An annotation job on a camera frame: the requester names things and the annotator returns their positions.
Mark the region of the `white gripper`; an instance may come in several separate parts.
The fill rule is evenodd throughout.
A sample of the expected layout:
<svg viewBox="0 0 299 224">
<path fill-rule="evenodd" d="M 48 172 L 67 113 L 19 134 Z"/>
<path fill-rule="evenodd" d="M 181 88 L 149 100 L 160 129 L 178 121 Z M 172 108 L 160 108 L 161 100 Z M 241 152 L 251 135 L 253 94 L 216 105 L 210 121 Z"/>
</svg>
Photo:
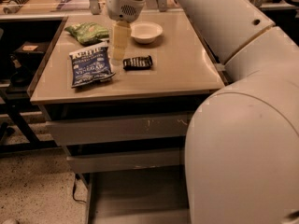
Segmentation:
<svg viewBox="0 0 299 224">
<path fill-rule="evenodd" d="M 124 58 L 131 37 L 131 25 L 145 5 L 145 0 L 106 0 L 107 14 L 116 21 L 112 26 L 110 56 L 116 61 Z"/>
</svg>

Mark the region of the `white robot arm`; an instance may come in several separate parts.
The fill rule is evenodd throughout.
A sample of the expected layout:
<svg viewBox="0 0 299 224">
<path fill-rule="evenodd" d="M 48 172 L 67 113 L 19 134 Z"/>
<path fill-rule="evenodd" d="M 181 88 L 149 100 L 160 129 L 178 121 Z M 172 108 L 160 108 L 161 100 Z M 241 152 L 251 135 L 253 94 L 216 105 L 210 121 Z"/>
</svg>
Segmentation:
<svg viewBox="0 0 299 224">
<path fill-rule="evenodd" d="M 298 224 L 298 48 L 249 0 L 177 0 L 231 85 L 192 116 L 192 224 Z"/>
</svg>

